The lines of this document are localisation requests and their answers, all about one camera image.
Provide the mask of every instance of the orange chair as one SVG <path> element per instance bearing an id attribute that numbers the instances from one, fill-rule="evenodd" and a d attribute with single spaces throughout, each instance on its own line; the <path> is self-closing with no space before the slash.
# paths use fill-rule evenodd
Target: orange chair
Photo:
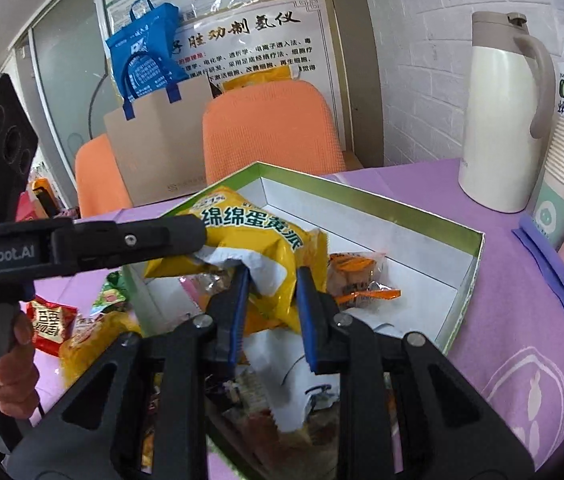
<path id="1" fill-rule="evenodd" d="M 82 218 L 133 207 L 107 134 L 89 140 L 78 150 L 75 180 Z"/>
<path id="2" fill-rule="evenodd" d="M 260 161 L 303 171 L 345 171 L 331 110 L 303 81 L 231 90 L 206 107 L 202 131 L 208 184 Z"/>

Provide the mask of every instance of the purple tablecloth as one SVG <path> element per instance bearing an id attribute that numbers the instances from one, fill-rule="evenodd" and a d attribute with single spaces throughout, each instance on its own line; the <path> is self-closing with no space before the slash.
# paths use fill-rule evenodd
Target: purple tablecloth
<path id="1" fill-rule="evenodd" d="M 450 359 L 506 420 L 540 466 L 564 439 L 564 310 L 529 253 L 511 233 L 519 215 L 485 209 L 457 184 L 458 161 L 443 160 L 331 176 L 345 184 L 405 202 L 485 232 L 472 301 Z M 154 218 L 177 201 L 108 215 L 127 222 Z M 50 301 L 83 312 L 107 271 L 36 283 Z M 57 360 L 36 355 L 39 391 L 49 408 L 62 394 Z M 211 478 L 233 477 L 209 457 Z"/>

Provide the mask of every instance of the snack package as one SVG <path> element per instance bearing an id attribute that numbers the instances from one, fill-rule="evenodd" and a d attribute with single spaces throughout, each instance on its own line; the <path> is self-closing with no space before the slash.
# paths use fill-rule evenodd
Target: snack package
<path id="1" fill-rule="evenodd" d="M 121 312 L 127 308 L 128 292 L 124 284 L 124 278 L 119 270 L 107 275 L 102 285 L 98 298 L 91 306 L 91 316 L 97 316 L 102 312 L 108 313 L 114 310 Z"/>
<path id="2" fill-rule="evenodd" d="M 126 312 L 109 312 L 95 317 L 78 317 L 73 335 L 59 348 L 60 369 L 68 388 L 124 332 L 141 334 L 139 325 Z"/>
<path id="3" fill-rule="evenodd" d="M 190 283 L 195 289 L 194 296 L 191 299 L 197 303 L 200 310 L 206 312 L 206 307 L 211 297 L 227 290 L 231 286 L 231 279 L 233 273 L 230 270 L 225 270 L 218 274 L 196 274 L 189 276 Z M 244 322 L 244 335 L 248 336 L 261 330 L 268 328 L 275 328 L 281 326 L 282 322 L 278 319 L 267 319 L 262 316 L 257 309 L 254 298 L 250 297 L 247 304 L 247 316 Z"/>
<path id="4" fill-rule="evenodd" d="M 58 356 L 60 345 L 70 335 L 71 323 L 78 314 L 74 306 L 46 301 L 36 296 L 27 303 L 27 316 L 33 323 L 33 346 Z"/>
<path id="5" fill-rule="evenodd" d="M 370 300 L 393 300 L 401 291 L 380 283 L 385 254 L 335 253 L 329 256 L 327 291 L 342 310 Z"/>
<path id="6" fill-rule="evenodd" d="M 222 91 L 226 92 L 236 88 L 244 88 L 245 86 L 259 85 L 271 81 L 297 79 L 299 76 L 299 69 L 295 65 L 284 65 L 267 68 L 266 70 L 255 70 L 255 72 L 249 72 L 224 81 L 222 83 Z"/>
<path id="7" fill-rule="evenodd" d="M 149 410 L 146 414 L 142 432 L 142 463 L 140 470 L 148 474 L 153 471 L 153 444 L 155 442 L 155 422 L 159 409 L 161 378 L 161 373 L 153 376 L 153 391 L 151 391 L 151 397 L 149 398 Z"/>
<path id="8" fill-rule="evenodd" d="M 254 287 L 247 323 L 253 316 L 279 320 L 300 333 L 293 305 L 297 267 L 309 266 L 320 291 L 326 290 L 327 238 L 319 230 L 305 232 L 244 200 L 228 187 L 207 193 L 188 210 L 206 225 L 206 245 L 197 253 L 152 260 L 145 277 L 216 274 L 244 263 Z"/>

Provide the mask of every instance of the finger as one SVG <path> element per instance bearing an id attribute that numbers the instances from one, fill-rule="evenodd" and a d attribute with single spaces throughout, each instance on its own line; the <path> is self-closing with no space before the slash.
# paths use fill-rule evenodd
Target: finger
<path id="1" fill-rule="evenodd" d="M 18 345 L 0 359 L 0 386 L 16 384 L 33 368 L 33 345 Z"/>
<path id="2" fill-rule="evenodd" d="M 40 403 L 40 396 L 33 390 L 23 402 L 0 402 L 0 411 L 13 418 L 29 418 Z"/>
<path id="3" fill-rule="evenodd" d="M 33 366 L 28 375 L 19 383 L 0 386 L 0 400 L 3 402 L 19 403 L 24 402 L 30 393 L 35 389 L 40 378 L 40 372 Z"/>
<path id="4" fill-rule="evenodd" d="M 21 345 L 27 345 L 33 339 L 33 324 L 24 312 L 21 312 L 18 319 L 15 320 L 13 333 L 15 334 L 15 339 Z"/>

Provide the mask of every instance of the blue tote bag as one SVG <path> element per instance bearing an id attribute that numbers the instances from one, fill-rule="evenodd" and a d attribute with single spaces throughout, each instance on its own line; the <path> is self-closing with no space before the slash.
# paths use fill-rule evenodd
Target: blue tote bag
<path id="1" fill-rule="evenodd" d="M 120 93 L 122 94 L 122 98 L 124 99 L 122 109 L 124 110 L 124 117 L 126 117 L 127 121 L 136 118 L 136 113 L 133 110 L 132 101 L 136 100 L 138 97 L 141 97 L 141 94 L 136 89 L 134 89 L 133 85 L 131 84 L 131 66 L 134 64 L 134 62 L 137 63 L 137 60 L 146 58 L 148 58 L 155 65 L 160 78 L 164 80 L 165 84 L 162 86 L 162 88 L 166 90 L 166 93 L 169 97 L 169 103 L 173 104 L 177 101 L 182 100 L 182 95 L 180 94 L 179 88 L 177 86 L 177 83 L 179 83 L 179 81 L 173 80 L 171 78 L 171 76 L 166 72 L 166 69 L 164 68 L 159 57 L 152 52 L 134 52 L 126 60 L 126 63 L 124 63 L 124 68 L 122 69 L 121 75 L 122 86 L 120 87 Z"/>
<path id="2" fill-rule="evenodd" d="M 131 6 L 131 23 L 107 40 L 113 76 L 125 101 L 129 93 L 132 100 L 165 88 L 169 82 L 188 79 L 188 74 L 171 59 L 173 40 L 179 26 L 179 9 L 171 4 L 161 4 L 156 9 L 150 0 L 146 0 L 150 10 L 137 18 L 133 9 L 141 1 L 137 0 Z M 142 52 L 151 54 L 135 56 Z M 130 92 L 124 90 L 125 70 L 128 72 Z"/>

